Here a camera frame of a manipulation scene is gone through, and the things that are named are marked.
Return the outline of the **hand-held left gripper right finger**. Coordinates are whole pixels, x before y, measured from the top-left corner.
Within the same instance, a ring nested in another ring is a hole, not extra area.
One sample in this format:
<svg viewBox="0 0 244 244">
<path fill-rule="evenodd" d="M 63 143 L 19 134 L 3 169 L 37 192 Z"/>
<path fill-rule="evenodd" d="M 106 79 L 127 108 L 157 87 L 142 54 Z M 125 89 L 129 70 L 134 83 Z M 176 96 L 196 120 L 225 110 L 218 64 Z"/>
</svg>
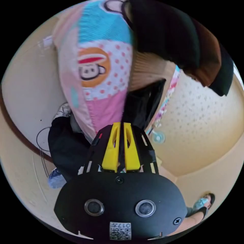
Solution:
<svg viewBox="0 0 244 244">
<path fill-rule="evenodd" d="M 125 170 L 139 171 L 140 161 L 130 123 L 124 123 Z"/>
</svg>

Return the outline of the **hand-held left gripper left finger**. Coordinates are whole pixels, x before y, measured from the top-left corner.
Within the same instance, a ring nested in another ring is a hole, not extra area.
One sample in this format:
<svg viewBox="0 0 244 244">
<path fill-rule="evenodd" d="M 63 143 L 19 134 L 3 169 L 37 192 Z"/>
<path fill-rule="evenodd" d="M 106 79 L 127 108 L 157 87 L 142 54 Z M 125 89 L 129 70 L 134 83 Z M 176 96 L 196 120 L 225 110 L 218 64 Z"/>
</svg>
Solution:
<svg viewBox="0 0 244 244">
<path fill-rule="evenodd" d="M 120 122 L 114 123 L 112 125 L 111 132 L 109 134 L 107 148 L 101 165 L 103 170 L 117 171 L 120 143 L 120 128 Z"/>
</svg>

